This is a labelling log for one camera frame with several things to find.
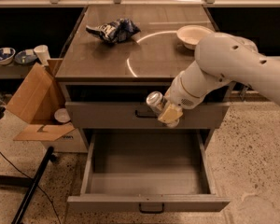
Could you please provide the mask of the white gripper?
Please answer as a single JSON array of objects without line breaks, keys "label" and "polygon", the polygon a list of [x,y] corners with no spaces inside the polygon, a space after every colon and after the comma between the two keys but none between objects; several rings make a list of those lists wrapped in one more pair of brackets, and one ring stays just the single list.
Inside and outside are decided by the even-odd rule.
[{"label": "white gripper", "polygon": [[205,82],[198,78],[187,77],[181,72],[165,93],[169,101],[158,116],[158,121],[172,123],[183,115],[183,109],[193,109],[205,97]]}]

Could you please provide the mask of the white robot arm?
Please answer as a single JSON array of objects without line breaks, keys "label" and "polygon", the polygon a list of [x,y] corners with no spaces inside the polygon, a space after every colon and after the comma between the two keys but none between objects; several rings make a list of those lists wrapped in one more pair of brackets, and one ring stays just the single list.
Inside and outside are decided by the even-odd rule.
[{"label": "white robot arm", "polygon": [[199,41],[194,62],[173,80],[158,120],[165,124],[178,121],[185,109],[195,108],[206,94],[232,81],[280,106],[280,60],[255,52],[239,36],[212,33]]}]

